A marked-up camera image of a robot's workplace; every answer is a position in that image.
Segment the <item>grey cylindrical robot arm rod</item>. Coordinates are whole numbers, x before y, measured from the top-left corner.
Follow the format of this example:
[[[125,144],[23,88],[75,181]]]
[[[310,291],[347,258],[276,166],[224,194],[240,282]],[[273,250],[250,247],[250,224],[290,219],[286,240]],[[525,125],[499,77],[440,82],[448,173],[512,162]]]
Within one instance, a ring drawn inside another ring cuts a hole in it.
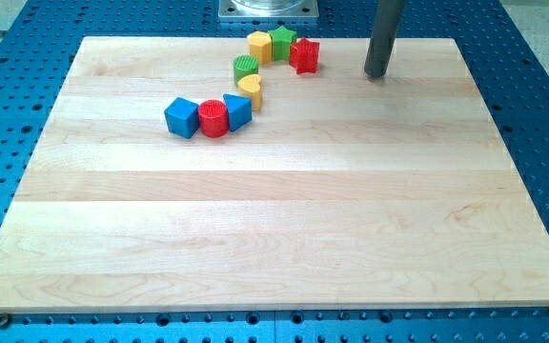
[[[388,69],[405,5],[406,0],[378,2],[374,28],[364,63],[364,71],[371,78],[384,76]]]

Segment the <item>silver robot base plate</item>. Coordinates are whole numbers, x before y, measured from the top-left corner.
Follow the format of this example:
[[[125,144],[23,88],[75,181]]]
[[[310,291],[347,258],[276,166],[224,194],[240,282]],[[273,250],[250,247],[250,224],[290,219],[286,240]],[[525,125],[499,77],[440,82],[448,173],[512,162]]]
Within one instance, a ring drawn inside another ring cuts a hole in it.
[[[319,17],[317,0],[220,0],[218,17],[249,18],[309,18]]]

